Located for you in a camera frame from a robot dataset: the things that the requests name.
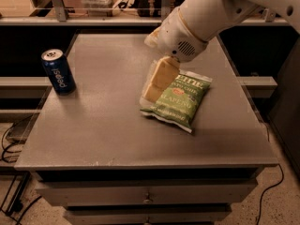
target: gray table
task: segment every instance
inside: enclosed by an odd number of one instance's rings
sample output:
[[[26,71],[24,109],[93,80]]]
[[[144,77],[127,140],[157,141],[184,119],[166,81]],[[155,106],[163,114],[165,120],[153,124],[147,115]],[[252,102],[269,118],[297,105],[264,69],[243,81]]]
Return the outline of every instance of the gray table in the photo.
[[[36,175],[40,181],[37,191],[49,203],[101,207],[93,213],[70,209],[66,217],[74,224],[140,221],[139,216],[133,221],[114,220],[122,215],[120,212],[117,216],[115,211],[114,217],[102,219],[103,213],[107,215],[103,205],[140,205],[135,201],[135,196],[139,196],[133,194],[135,189],[126,192],[128,198],[122,200],[115,196],[114,200],[111,195],[123,194],[122,188],[138,188],[146,197],[141,199],[143,203],[151,193],[152,205],[239,202],[256,186],[255,177],[265,166],[278,164],[216,38],[205,52],[181,66],[213,78],[192,123],[193,133],[143,117],[139,111],[143,83],[149,65],[161,57],[158,51],[143,44],[144,37],[141,34],[79,35],[68,57],[78,89],[68,97],[50,93],[16,164],[16,169]],[[187,200],[180,200],[179,196],[174,201],[172,194],[160,200],[154,188],[159,188],[161,194],[172,189],[178,194],[183,192]],[[187,195],[185,192],[190,188],[193,188],[191,194]],[[223,199],[214,192],[216,188],[228,188]],[[112,201],[105,197],[110,192]],[[211,195],[195,199],[192,192]],[[131,213],[143,218],[147,214],[154,223],[175,218],[172,215],[160,219],[153,211]],[[185,222],[212,220],[211,215],[184,217]]]

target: can lid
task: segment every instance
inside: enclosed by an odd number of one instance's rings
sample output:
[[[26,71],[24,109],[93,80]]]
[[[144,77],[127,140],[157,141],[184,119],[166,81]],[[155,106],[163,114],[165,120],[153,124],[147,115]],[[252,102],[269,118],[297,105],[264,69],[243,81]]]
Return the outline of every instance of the can lid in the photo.
[[[50,49],[46,52],[44,52],[41,55],[41,58],[45,61],[54,61],[58,58],[60,58],[64,53],[59,49]]]

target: drawer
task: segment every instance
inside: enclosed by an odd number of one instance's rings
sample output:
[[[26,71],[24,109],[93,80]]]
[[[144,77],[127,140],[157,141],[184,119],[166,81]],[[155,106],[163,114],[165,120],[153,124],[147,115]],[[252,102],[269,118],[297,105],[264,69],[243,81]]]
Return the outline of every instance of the drawer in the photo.
[[[231,212],[228,205],[93,207],[67,210],[64,218],[73,225],[96,224],[205,224],[222,220]]]
[[[38,183],[53,206],[239,203],[257,186],[249,181],[110,181]]]

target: drawer handle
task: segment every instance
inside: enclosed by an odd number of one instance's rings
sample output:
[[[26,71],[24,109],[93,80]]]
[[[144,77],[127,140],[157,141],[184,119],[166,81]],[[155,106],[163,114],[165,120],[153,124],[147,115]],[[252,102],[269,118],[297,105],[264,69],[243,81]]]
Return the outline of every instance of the drawer handle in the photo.
[[[146,193],[146,198],[143,200],[143,204],[152,204],[153,203],[153,200],[150,198],[150,194],[149,193]]]

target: green chip bag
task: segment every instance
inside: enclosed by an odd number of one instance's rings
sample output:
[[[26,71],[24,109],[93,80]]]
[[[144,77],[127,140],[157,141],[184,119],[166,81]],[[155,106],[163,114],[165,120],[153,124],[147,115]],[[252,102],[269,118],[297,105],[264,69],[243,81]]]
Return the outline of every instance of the green chip bag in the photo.
[[[180,70],[180,74],[160,98],[149,108],[141,108],[141,112],[191,132],[190,124],[211,82],[211,78]]]

